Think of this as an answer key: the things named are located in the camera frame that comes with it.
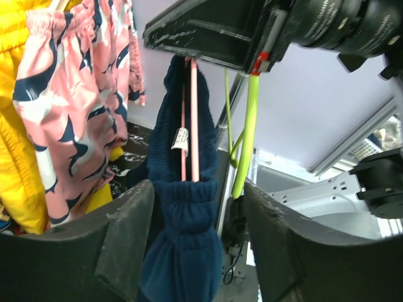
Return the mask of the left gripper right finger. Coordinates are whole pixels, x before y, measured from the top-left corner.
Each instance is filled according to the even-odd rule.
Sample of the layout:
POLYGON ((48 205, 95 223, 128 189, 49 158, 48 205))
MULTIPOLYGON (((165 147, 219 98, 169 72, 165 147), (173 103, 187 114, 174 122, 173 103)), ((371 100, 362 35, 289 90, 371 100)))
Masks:
POLYGON ((402 235, 340 232, 251 182, 244 211, 263 301, 402 301, 402 235))

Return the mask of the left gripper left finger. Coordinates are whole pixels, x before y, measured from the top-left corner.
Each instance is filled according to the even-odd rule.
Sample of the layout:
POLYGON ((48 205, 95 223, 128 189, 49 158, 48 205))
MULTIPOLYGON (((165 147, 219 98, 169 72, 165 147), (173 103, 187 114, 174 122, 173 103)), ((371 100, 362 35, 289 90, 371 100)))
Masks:
POLYGON ((2 301, 135 301, 154 187, 144 180, 41 235, 1 235, 2 301))

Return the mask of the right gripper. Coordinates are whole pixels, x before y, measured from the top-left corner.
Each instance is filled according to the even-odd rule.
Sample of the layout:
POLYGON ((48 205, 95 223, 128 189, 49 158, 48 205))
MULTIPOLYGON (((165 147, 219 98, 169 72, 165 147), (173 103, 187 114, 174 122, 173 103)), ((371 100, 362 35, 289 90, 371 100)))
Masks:
POLYGON ((336 52, 348 71, 383 56, 380 77, 402 77, 402 1, 265 1, 247 74, 269 72, 290 44, 336 52))

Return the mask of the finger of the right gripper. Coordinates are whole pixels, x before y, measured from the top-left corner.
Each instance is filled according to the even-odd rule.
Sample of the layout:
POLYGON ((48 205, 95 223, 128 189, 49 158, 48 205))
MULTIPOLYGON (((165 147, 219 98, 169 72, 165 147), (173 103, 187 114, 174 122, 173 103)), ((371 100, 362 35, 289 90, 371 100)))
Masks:
POLYGON ((146 24, 144 45, 234 70, 249 70, 268 13, 268 1, 176 1, 146 24))

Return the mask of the pink hanger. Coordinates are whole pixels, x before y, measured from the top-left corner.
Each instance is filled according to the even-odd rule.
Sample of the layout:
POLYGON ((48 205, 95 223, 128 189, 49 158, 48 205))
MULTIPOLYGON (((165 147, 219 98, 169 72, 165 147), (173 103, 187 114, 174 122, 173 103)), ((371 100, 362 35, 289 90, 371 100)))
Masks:
MULTIPOLYGON (((185 57, 185 65, 190 64, 190 116, 191 116, 191 180, 198 182, 200 180, 199 164, 199 143, 198 143, 198 76, 197 64, 195 59, 185 57)), ((182 100, 182 127, 185 127, 185 103, 184 96, 182 100)), ((186 181, 186 152, 181 150, 181 179, 186 181)))

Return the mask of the navy blue shorts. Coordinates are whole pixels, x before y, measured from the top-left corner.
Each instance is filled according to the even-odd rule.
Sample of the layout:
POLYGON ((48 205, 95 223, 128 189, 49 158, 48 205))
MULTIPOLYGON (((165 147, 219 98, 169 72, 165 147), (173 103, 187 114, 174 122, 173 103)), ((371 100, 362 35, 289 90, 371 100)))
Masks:
POLYGON ((181 153, 171 147, 188 75, 184 58, 174 56, 147 157, 127 174, 128 187, 148 179, 155 190, 138 301, 212 301, 221 282, 222 243, 215 229, 219 157, 203 74, 198 74, 199 181, 182 180, 181 153))

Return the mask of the green hanger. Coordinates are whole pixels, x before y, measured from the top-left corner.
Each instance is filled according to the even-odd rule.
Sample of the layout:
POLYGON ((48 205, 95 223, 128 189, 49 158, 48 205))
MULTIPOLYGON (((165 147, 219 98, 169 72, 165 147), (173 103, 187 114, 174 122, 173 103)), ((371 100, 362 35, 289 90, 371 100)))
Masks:
POLYGON ((228 70, 224 70, 225 76, 225 108, 227 113, 227 135, 229 139, 229 162, 236 170, 236 176, 232 185, 231 195, 234 199, 241 196, 244 183, 249 171, 253 149, 254 136, 256 131, 256 121, 258 115, 258 92, 259 92, 259 76, 248 76, 247 102, 244 128, 241 131, 235 144, 232 139, 231 129, 231 113, 230 113, 230 96, 229 96, 229 75, 228 70))

